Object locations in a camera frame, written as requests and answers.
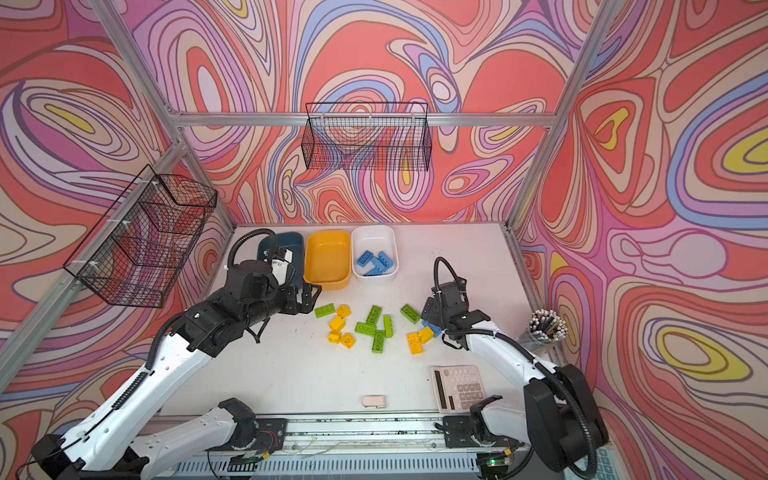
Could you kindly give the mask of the blue lego brick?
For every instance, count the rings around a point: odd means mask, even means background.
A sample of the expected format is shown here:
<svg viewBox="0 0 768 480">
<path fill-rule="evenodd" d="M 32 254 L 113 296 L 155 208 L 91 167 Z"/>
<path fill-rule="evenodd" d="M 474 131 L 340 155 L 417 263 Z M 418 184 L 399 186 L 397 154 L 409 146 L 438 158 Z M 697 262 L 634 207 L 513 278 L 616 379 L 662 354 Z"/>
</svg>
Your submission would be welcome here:
<svg viewBox="0 0 768 480">
<path fill-rule="evenodd" d="M 392 268 L 394 265 L 393 260 L 384 251 L 381 251 L 377 255 L 377 259 L 382 264 L 385 270 Z"/>
<path fill-rule="evenodd" d="M 373 257 L 371 261 L 373 268 L 365 273 L 366 277 L 380 276 L 387 272 L 388 268 L 384 263 L 380 261 L 378 257 Z"/>
<path fill-rule="evenodd" d="M 431 323 L 429 323 L 427 321 L 422 321 L 422 325 L 424 327 L 427 327 L 427 328 L 431 329 L 435 337 L 440 337 L 441 336 L 442 329 L 439 326 L 431 324 Z"/>
<path fill-rule="evenodd" d="M 372 262 L 374 255 L 371 251 L 365 250 L 360 257 L 356 260 L 356 264 L 360 267 L 365 267 Z"/>
</svg>

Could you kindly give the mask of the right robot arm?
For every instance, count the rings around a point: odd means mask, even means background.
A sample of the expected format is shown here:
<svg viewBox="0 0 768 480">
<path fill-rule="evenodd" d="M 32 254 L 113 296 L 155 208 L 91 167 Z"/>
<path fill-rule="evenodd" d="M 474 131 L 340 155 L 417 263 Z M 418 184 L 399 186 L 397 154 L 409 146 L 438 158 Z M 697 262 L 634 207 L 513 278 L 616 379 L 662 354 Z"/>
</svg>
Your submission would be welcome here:
<svg viewBox="0 0 768 480">
<path fill-rule="evenodd" d="M 439 328 L 444 345 L 484 359 L 518 392 L 514 401 L 490 395 L 472 402 L 465 436 L 484 447 L 501 439 L 526 444 L 554 472 L 596 478 L 609 433 L 584 373 L 541 358 L 471 309 L 466 279 L 444 257 L 434 260 L 432 276 L 423 320 Z"/>
</svg>

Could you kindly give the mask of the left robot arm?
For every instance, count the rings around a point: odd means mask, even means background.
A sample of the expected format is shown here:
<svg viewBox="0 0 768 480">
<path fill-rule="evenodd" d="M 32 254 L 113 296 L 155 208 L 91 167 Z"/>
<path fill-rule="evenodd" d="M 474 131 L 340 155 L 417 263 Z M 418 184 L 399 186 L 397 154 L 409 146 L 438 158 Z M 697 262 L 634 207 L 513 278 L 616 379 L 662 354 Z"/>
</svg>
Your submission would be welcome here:
<svg viewBox="0 0 768 480">
<path fill-rule="evenodd" d="M 226 262 L 222 288 L 166 321 L 145 363 L 101 406 L 62 435 L 47 434 L 32 447 L 34 464 L 51 479 L 152 479 L 210 449 L 269 455 L 280 445 L 242 401 L 230 398 L 202 416 L 154 435 L 141 431 L 166 401 L 230 343 L 266 326 L 272 316 L 311 313 L 321 286 L 295 285 L 273 271 L 282 256 L 274 231 L 238 238 Z"/>
</svg>

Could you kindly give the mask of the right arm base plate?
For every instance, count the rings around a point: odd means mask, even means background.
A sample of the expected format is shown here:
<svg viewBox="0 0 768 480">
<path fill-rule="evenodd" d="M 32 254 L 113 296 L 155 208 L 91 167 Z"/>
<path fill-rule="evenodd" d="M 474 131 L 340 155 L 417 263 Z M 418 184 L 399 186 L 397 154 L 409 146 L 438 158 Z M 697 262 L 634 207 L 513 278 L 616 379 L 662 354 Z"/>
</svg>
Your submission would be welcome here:
<svg viewBox="0 0 768 480">
<path fill-rule="evenodd" d="M 510 448 L 516 450 L 522 442 L 507 436 L 492 434 L 484 424 L 470 415 L 444 416 L 434 427 L 443 434 L 448 448 Z"/>
</svg>

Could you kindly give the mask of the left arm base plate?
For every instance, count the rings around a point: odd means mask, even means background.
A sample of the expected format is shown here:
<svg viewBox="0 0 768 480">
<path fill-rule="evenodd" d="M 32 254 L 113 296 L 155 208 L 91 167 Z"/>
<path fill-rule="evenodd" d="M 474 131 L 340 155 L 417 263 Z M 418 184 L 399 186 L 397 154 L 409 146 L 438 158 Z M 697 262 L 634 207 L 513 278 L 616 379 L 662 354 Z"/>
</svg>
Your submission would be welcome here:
<svg viewBox="0 0 768 480">
<path fill-rule="evenodd" d="M 286 418 L 255 418 L 237 422 L 227 446 L 234 451 L 274 453 L 283 448 Z"/>
</svg>

